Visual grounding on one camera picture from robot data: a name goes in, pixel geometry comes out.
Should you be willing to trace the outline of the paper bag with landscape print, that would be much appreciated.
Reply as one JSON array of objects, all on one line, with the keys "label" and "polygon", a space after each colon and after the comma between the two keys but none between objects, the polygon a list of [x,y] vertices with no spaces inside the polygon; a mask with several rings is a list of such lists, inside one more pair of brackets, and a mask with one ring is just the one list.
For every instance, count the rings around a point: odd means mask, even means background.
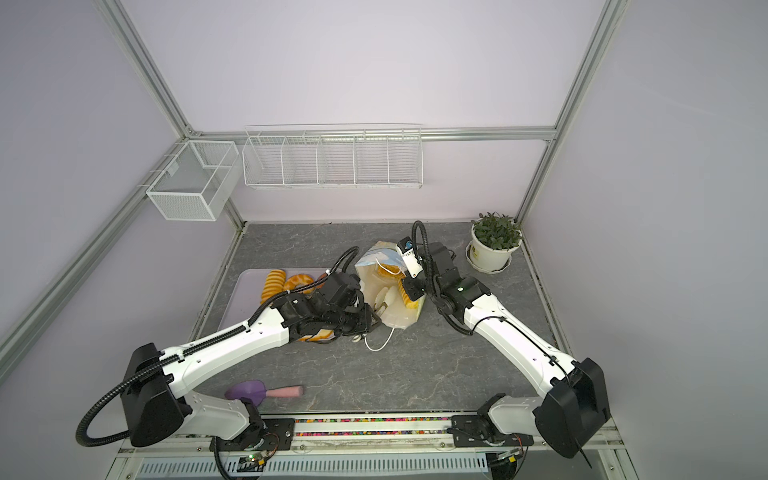
[{"label": "paper bag with landscape print", "polygon": [[408,273],[397,245],[378,241],[355,263],[355,273],[360,277],[365,302],[372,308],[378,325],[390,329],[387,340],[378,348],[369,345],[363,335],[366,348],[371,352],[383,350],[397,330],[414,325],[421,314],[424,298],[411,300],[402,285]]}]

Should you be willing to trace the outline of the fake braided ring bread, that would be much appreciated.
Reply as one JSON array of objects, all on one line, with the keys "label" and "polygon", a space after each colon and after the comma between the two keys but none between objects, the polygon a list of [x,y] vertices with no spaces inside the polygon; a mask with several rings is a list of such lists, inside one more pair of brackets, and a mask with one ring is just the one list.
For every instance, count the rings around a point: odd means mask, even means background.
[{"label": "fake braided ring bread", "polygon": [[288,277],[284,284],[283,284],[283,290],[284,291],[296,291],[300,287],[308,286],[312,284],[315,281],[315,279],[309,275],[309,274],[296,274]]}]

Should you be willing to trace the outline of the fake yellow ridged bread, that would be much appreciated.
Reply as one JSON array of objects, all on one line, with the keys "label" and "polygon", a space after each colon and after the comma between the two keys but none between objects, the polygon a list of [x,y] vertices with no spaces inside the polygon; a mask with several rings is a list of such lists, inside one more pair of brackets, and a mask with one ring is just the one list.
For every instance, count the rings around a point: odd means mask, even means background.
[{"label": "fake yellow ridged bread", "polygon": [[286,278],[286,272],[280,269],[271,270],[267,274],[261,293],[262,304],[264,304],[272,296],[279,294],[284,290]]},{"label": "fake yellow ridged bread", "polygon": [[403,303],[408,309],[417,309],[419,299],[423,296],[423,291],[418,282],[410,277],[403,278],[400,284]]}]

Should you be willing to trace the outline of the metal tongs with white tips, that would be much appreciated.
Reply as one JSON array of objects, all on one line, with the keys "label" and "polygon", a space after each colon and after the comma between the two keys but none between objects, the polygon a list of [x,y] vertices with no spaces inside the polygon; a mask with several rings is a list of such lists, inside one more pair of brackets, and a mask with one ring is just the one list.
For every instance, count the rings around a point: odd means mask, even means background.
[{"label": "metal tongs with white tips", "polygon": [[[380,289],[374,300],[371,300],[370,302],[366,301],[365,303],[369,304],[381,318],[381,325],[379,327],[387,327],[390,329],[389,336],[381,347],[373,348],[368,346],[368,349],[371,351],[380,351],[389,342],[392,337],[392,333],[396,328],[396,320],[398,319],[398,315],[400,313],[399,306],[401,305],[401,300],[399,299],[399,294],[396,292],[395,287],[392,286]],[[353,337],[353,342],[364,341],[367,343],[367,336],[369,334],[364,337]]]}]

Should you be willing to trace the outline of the fake toast slice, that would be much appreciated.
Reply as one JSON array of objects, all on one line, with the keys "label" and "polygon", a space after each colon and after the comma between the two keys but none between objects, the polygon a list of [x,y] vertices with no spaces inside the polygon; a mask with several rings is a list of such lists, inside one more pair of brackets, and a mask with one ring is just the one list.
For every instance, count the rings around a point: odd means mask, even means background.
[{"label": "fake toast slice", "polygon": [[327,343],[334,340],[335,332],[331,329],[319,329],[316,333],[306,333],[299,337],[302,342]]}]

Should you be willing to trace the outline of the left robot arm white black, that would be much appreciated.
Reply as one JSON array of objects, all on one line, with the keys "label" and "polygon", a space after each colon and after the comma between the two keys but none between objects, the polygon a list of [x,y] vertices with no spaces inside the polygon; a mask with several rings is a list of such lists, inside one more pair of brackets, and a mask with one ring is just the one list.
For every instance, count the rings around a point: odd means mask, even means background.
[{"label": "left robot arm white black", "polygon": [[134,351],[124,379],[84,414],[76,442],[98,447],[128,439],[142,448],[182,434],[254,449],[268,434],[256,403],[200,394],[196,387],[267,350],[315,339],[324,330],[335,338],[363,335],[379,322],[359,277],[331,272],[270,297],[249,319],[218,333],[165,350],[146,344]]}]

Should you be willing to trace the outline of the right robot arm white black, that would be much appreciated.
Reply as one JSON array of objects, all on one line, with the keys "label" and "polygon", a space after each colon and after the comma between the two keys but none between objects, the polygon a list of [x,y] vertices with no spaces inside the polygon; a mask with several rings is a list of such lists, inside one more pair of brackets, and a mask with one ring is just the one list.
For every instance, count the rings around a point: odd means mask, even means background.
[{"label": "right robot arm white black", "polygon": [[461,275],[443,244],[421,246],[405,237],[398,242],[397,252],[406,271],[407,295],[427,296],[455,330],[488,341],[537,393],[530,406],[506,395],[486,402],[478,414],[492,432],[538,434],[565,458],[582,453],[611,418],[603,369],[590,358],[576,360],[537,335],[485,284]]}]

